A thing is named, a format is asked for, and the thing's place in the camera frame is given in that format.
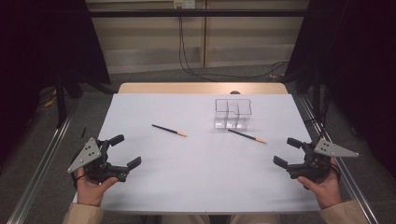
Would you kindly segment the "white table mat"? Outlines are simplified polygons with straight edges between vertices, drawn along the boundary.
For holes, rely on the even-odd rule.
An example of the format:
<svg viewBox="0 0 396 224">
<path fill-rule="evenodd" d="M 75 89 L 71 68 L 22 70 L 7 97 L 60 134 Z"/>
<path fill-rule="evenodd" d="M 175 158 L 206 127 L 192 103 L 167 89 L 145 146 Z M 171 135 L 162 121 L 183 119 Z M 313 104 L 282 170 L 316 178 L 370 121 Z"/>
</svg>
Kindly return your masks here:
<svg viewBox="0 0 396 224">
<path fill-rule="evenodd" d="M 318 208 L 315 196 L 273 163 L 304 159 L 289 137 L 310 136 L 289 94 L 250 94 L 252 115 L 239 131 L 262 144 L 214 127 L 216 94 L 114 95 L 100 138 L 124 135 L 108 151 L 109 162 L 141 164 L 112 187 L 102 206 L 130 213 L 305 212 Z M 187 137 L 152 127 L 163 126 Z"/>
</svg>

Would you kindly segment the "aluminium rail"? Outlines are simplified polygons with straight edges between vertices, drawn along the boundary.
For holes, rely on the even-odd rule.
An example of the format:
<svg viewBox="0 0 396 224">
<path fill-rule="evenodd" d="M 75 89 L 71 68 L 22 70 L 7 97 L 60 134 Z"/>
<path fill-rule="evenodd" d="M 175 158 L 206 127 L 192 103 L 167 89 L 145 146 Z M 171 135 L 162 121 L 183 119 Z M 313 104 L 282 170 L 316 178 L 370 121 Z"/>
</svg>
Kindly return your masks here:
<svg viewBox="0 0 396 224">
<path fill-rule="evenodd" d="M 54 135 L 46 148 L 43 158 L 35 169 L 34 175 L 31 178 L 27 188 L 23 192 L 22 196 L 19 198 L 16 206 L 14 207 L 9 219 L 6 224 L 23 224 L 35 197 L 39 192 L 42 183 L 47 175 L 50 164 L 53 161 L 55 154 L 58 151 L 60 144 L 62 143 L 64 136 L 68 130 L 70 122 L 76 112 L 78 107 L 79 99 L 73 100 L 68 114 L 65 116 L 64 121 L 56 129 Z"/>
<path fill-rule="evenodd" d="M 304 113 L 311 119 L 311 124 L 313 125 L 318 137 L 332 142 L 332 139 L 326 131 L 325 126 L 318 120 L 318 116 L 314 114 L 314 107 L 309 99 L 307 97 L 301 97 L 298 102 L 303 106 Z M 364 213 L 369 224 L 379 224 L 371 206 L 368 204 L 366 198 L 362 194 L 361 189 L 352 176 L 352 173 L 350 173 L 349 169 L 347 168 L 345 161 L 341 158 L 337 158 L 336 162 L 342 174 L 342 182 L 350 198 L 358 201 L 361 211 Z"/>
</svg>

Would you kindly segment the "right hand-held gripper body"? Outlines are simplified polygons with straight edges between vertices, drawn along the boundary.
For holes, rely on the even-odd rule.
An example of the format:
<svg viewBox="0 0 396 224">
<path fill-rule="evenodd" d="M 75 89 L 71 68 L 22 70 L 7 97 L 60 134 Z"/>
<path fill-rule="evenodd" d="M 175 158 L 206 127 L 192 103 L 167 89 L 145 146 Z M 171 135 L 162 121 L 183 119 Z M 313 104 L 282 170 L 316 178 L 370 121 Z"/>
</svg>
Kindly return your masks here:
<svg viewBox="0 0 396 224">
<path fill-rule="evenodd" d="M 304 162 L 289 164 L 286 169 L 291 179 L 304 176 L 313 182 L 324 180 L 331 170 L 331 158 L 357 158 L 360 155 L 325 139 L 320 139 L 316 144 L 302 143 L 300 149 L 305 153 Z"/>
</svg>

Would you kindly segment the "black metal stand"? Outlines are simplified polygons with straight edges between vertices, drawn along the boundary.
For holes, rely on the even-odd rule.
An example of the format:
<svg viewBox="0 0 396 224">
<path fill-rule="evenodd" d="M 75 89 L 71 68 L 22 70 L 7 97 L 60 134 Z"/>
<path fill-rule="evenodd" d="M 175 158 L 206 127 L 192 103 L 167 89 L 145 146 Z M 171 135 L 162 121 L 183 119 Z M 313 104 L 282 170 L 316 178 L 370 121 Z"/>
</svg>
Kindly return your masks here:
<svg viewBox="0 0 396 224">
<path fill-rule="evenodd" d="M 62 74 L 59 73 L 55 78 L 56 100 L 58 108 L 58 124 L 57 127 L 61 128 L 66 119 L 66 108 L 64 101 L 64 85 L 62 82 Z"/>
</svg>

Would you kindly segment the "black curtain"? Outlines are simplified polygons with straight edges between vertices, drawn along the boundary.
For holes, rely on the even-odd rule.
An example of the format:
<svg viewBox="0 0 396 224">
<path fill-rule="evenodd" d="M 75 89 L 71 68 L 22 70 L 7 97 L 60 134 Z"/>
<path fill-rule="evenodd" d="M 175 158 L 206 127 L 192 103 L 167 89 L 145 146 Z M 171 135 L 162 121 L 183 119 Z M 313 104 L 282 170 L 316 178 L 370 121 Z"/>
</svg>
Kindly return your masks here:
<svg viewBox="0 0 396 224">
<path fill-rule="evenodd" d="M 0 166 L 47 87 L 110 82 L 86 0 L 0 0 Z"/>
<path fill-rule="evenodd" d="M 396 178 L 396 0 L 309 0 L 286 77 L 322 81 Z"/>
</svg>

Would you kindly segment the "person's left hand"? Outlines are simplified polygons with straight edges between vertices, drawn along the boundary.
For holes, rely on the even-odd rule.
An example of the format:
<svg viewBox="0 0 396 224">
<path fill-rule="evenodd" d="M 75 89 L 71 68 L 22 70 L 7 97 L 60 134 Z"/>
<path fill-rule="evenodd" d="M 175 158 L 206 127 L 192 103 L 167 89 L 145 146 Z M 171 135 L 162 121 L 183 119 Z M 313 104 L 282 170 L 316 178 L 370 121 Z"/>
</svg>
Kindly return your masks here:
<svg viewBox="0 0 396 224">
<path fill-rule="evenodd" d="M 106 191 L 117 182 L 116 177 L 110 177 L 103 183 L 94 182 L 85 175 L 83 168 L 78 168 L 77 203 L 100 207 Z"/>
</svg>

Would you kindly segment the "white wall socket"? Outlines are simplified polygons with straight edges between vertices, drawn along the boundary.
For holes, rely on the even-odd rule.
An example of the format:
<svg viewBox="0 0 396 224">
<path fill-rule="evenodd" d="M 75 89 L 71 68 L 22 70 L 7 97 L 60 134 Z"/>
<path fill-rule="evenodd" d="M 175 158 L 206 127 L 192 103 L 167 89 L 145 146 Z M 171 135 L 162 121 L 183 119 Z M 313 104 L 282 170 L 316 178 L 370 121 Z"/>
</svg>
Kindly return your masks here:
<svg viewBox="0 0 396 224">
<path fill-rule="evenodd" d="M 174 8 L 176 9 L 195 9 L 195 0 L 173 0 Z"/>
</svg>

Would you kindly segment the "clear plastic organizer box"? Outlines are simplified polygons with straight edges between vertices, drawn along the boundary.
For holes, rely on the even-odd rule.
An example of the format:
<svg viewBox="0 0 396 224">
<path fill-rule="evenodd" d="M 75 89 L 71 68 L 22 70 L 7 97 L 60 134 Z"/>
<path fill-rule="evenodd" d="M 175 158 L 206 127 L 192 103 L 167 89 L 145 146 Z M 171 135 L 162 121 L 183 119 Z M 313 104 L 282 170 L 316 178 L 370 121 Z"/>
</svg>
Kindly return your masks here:
<svg viewBox="0 0 396 224">
<path fill-rule="evenodd" d="M 216 99 L 216 129 L 246 129 L 252 115 L 249 99 Z"/>
</svg>

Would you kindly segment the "black pencil with orange end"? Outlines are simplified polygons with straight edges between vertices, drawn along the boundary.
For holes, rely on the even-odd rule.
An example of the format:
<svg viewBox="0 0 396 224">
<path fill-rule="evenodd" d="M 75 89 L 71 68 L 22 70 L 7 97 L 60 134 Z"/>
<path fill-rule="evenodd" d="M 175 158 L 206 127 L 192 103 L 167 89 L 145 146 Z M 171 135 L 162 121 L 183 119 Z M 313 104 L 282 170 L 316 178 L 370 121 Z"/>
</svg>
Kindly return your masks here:
<svg viewBox="0 0 396 224">
<path fill-rule="evenodd" d="M 167 131 L 169 133 L 174 133 L 174 134 L 177 134 L 177 135 L 180 135 L 180 136 L 187 137 L 187 135 L 185 133 L 178 132 L 176 130 L 172 130 L 172 129 L 169 129 L 169 128 L 166 128 L 166 127 L 163 127 L 163 126 L 159 126 L 159 125 L 155 125 L 155 124 L 151 124 L 151 126 L 155 127 L 155 128 L 158 128 L 158 129 L 161 129 L 161 130 L 164 130 L 164 131 Z"/>
<path fill-rule="evenodd" d="M 227 131 L 228 131 L 228 132 L 231 132 L 231 133 L 238 134 L 238 135 L 240 135 L 240 136 L 246 137 L 246 138 L 248 138 L 248 139 L 254 140 L 254 141 L 259 142 L 259 143 L 262 143 L 262 144 L 267 144 L 264 140 L 262 140 L 262 139 L 260 139 L 260 138 L 257 138 L 257 137 L 254 137 L 254 136 L 250 136 L 250 135 L 245 134 L 245 133 L 240 133 L 240 132 L 237 132 L 237 131 L 231 130 L 231 129 L 227 129 Z"/>
</svg>

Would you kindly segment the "person's right hand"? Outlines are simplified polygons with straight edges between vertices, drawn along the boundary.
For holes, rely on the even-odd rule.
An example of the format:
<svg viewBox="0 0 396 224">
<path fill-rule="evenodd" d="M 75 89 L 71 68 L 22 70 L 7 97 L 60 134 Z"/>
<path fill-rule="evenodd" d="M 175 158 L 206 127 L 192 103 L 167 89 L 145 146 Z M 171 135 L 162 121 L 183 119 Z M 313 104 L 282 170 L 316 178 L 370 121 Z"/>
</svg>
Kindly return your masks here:
<svg viewBox="0 0 396 224">
<path fill-rule="evenodd" d="M 315 194 L 320 209 L 342 202 L 339 189 L 339 169 L 335 158 L 331 158 L 331 170 L 321 183 L 315 183 L 304 176 L 299 176 L 297 180 Z"/>
</svg>

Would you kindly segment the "wooden table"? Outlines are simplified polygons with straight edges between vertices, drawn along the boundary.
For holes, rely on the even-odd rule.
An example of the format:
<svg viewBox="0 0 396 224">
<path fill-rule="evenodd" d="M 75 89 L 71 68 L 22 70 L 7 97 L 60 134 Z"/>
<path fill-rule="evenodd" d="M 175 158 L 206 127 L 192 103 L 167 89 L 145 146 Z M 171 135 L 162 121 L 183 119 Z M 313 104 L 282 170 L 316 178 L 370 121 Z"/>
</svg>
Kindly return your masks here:
<svg viewBox="0 0 396 224">
<path fill-rule="evenodd" d="M 281 83 L 262 82 L 157 82 L 123 83 L 119 93 L 181 93 L 181 94 L 287 94 Z"/>
</svg>

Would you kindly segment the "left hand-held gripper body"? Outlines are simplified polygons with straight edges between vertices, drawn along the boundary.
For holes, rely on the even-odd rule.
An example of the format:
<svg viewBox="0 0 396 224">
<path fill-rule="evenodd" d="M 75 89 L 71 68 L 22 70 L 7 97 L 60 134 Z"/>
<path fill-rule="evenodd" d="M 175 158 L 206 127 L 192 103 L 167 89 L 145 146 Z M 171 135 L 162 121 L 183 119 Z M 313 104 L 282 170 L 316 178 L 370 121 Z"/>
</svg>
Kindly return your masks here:
<svg viewBox="0 0 396 224">
<path fill-rule="evenodd" d="M 125 182 L 129 174 L 127 167 L 114 166 L 107 161 L 107 151 L 111 145 L 108 140 L 90 138 L 80 151 L 73 157 L 67 172 L 77 181 L 75 171 L 83 168 L 85 175 L 93 181 L 103 183 L 110 177 L 116 177 L 119 182 Z"/>
</svg>

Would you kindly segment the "black horizontal bar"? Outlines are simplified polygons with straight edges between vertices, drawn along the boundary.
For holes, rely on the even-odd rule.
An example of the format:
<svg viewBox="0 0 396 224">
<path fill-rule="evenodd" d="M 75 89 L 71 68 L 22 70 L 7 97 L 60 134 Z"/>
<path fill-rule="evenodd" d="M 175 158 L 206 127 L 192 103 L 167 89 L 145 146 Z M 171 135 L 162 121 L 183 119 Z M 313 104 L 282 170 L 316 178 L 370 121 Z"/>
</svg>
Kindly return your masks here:
<svg viewBox="0 0 396 224">
<path fill-rule="evenodd" d="M 90 9 L 93 18 L 132 17 L 305 17 L 303 9 Z"/>
</svg>

